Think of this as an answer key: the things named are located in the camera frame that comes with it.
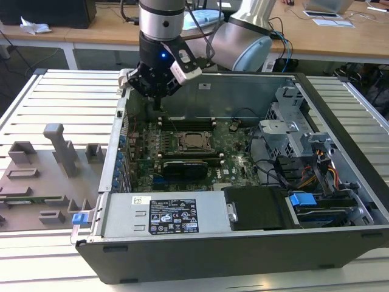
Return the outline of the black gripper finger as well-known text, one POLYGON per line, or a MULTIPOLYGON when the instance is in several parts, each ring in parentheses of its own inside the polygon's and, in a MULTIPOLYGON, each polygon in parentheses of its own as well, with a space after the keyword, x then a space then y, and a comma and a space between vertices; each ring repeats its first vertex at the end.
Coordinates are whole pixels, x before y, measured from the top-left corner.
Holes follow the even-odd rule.
POLYGON ((136 68, 127 73, 128 83, 142 96, 153 99, 153 110, 157 111, 157 88, 150 81, 149 75, 143 75, 141 68, 136 68))
POLYGON ((172 78, 168 83, 159 85, 157 92, 157 110, 161 109, 161 100, 166 96, 172 96, 182 86, 175 78, 172 78))

